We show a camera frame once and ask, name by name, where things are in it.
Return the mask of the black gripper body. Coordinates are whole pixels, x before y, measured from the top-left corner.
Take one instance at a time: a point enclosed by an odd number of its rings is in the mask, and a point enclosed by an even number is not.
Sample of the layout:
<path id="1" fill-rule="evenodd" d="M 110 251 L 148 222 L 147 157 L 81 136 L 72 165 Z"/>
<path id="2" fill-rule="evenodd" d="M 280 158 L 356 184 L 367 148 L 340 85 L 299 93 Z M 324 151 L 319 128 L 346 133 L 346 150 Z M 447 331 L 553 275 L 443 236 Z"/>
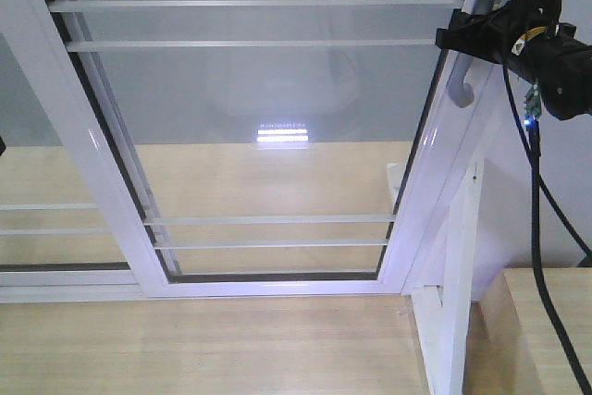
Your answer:
<path id="1" fill-rule="evenodd" d="M 481 15 L 457 9 L 447 29 L 438 29 L 436 45 L 492 63 L 520 56 L 530 41 L 557 32 L 561 0 L 508 0 Z"/>

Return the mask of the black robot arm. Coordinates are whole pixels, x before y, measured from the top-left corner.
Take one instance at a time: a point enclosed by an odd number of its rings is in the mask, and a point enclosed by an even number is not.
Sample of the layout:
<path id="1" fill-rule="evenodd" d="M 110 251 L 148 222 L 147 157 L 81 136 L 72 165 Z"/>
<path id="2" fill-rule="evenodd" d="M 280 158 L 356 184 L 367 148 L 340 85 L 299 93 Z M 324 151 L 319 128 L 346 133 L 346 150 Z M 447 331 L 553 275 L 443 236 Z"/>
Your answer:
<path id="1" fill-rule="evenodd" d="M 500 64 L 531 84 L 558 120 L 591 112 L 591 46 L 560 21 L 561 0 L 509 0 L 486 14 L 453 14 L 436 45 Z"/>

